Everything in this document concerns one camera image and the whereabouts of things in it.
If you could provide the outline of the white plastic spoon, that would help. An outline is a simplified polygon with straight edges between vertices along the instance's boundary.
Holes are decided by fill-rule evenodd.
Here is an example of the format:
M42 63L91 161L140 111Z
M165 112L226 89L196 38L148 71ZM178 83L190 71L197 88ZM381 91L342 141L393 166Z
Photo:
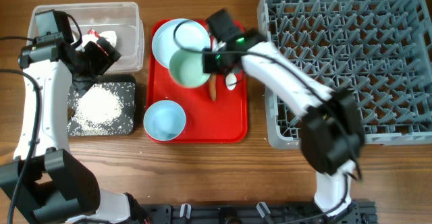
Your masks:
M215 38L212 39L212 51L216 51L219 48L219 43ZM233 72L225 74L225 85L228 90L233 90L236 87L237 77Z

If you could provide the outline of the red white wrapper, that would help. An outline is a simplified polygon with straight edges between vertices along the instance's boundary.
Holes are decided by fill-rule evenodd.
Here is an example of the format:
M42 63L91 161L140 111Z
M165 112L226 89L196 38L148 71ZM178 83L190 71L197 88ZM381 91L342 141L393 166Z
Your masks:
M97 42L99 38L104 38L112 47L116 47L117 44L117 34L113 30L104 31L101 33L90 29L86 34L82 36L82 43L78 46L77 50L83 51L84 46L88 42Z

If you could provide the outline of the green bowl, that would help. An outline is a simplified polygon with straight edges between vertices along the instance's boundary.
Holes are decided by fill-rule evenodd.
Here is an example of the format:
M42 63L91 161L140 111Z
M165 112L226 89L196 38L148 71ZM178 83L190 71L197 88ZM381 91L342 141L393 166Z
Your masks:
M204 73L202 55L183 50L176 51L169 62L169 75L184 88L198 88L210 78Z

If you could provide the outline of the large light blue plate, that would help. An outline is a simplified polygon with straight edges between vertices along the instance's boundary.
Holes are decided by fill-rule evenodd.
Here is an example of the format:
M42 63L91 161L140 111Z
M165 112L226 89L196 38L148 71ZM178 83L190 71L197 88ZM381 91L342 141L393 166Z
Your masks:
M199 51L211 47L211 39L207 30L198 22L185 18L170 20L157 29L152 40L153 55L165 68L169 67L172 55L180 49L173 40L173 33L176 26L183 21L185 23L175 33L177 41L183 47Z

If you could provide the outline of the white rice pile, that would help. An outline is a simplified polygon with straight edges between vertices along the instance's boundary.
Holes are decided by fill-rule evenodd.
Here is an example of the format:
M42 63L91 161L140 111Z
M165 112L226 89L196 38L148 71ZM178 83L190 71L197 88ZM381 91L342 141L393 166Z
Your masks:
M102 125L112 123L121 115L123 104L120 97L105 87L105 84L92 86L75 103L73 119L79 124Z

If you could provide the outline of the small light blue bowl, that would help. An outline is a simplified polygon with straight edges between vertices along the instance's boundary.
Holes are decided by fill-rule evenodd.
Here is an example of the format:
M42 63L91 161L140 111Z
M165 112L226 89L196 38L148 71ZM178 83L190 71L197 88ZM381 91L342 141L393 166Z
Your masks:
M175 101L157 101L146 110L143 124L152 139L166 142L177 138L184 131L186 114Z

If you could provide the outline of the brown food scrap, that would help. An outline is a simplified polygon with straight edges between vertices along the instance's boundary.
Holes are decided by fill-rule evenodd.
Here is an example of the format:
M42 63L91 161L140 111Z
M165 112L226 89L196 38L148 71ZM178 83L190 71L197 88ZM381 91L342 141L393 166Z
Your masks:
M67 120L70 120L74 116L74 114L75 114L75 111L71 107L68 107L67 108Z

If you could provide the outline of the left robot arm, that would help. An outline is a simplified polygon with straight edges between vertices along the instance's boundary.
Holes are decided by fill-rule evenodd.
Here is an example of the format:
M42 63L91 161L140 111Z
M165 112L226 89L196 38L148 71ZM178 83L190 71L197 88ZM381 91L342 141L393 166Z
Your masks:
M39 35L22 48L17 74L25 83L20 140L11 163L1 166L1 189L29 223L150 223L129 193L99 187L95 175L72 156L68 142L70 88L90 88L119 58L104 38L83 43L77 22L58 10L35 15Z

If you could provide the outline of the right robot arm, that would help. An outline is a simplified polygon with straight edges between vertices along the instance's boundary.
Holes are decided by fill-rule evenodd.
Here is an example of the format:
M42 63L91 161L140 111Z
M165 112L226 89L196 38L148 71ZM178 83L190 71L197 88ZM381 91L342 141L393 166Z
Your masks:
M271 89L300 120L300 149L316 171L314 202L333 218L351 204L350 182L365 133L352 93L317 82L282 55L258 30L242 31L226 9L206 19L216 49L202 49L204 71L222 74L239 68Z

